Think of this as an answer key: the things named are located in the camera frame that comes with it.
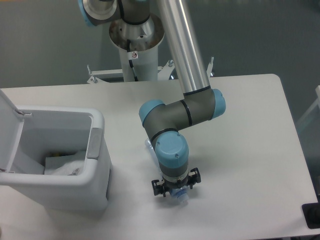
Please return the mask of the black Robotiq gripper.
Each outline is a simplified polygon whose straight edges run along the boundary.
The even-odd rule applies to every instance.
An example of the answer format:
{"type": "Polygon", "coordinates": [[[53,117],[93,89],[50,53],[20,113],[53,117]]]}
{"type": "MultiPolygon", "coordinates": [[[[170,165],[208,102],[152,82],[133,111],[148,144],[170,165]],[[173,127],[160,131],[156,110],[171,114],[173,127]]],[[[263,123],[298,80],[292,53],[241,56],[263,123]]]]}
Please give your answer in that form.
{"type": "Polygon", "coordinates": [[[162,181],[158,179],[151,181],[154,196],[163,195],[163,197],[166,197],[167,191],[180,189],[186,185],[188,185],[190,189],[193,189],[195,184],[201,182],[201,174],[197,167],[191,169],[187,175],[175,177],[162,175],[162,178],[162,181]]]}

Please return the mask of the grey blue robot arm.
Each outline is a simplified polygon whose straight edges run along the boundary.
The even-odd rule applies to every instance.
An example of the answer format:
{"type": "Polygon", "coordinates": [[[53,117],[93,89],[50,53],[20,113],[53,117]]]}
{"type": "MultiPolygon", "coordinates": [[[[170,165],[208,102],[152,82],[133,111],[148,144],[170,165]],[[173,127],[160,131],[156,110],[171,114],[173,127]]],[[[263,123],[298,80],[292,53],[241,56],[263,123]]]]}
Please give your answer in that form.
{"type": "Polygon", "coordinates": [[[221,116],[226,102],[211,88],[187,2],[159,0],[159,15],[151,13],[147,0],[80,0],[78,5],[88,25],[110,24],[126,82],[158,78],[158,46],[167,38],[184,98],[170,104],[149,100],[139,109],[162,175],[151,184],[155,195],[165,195],[200,183],[199,170],[188,168],[189,147],[180,130],[221,116]]]}

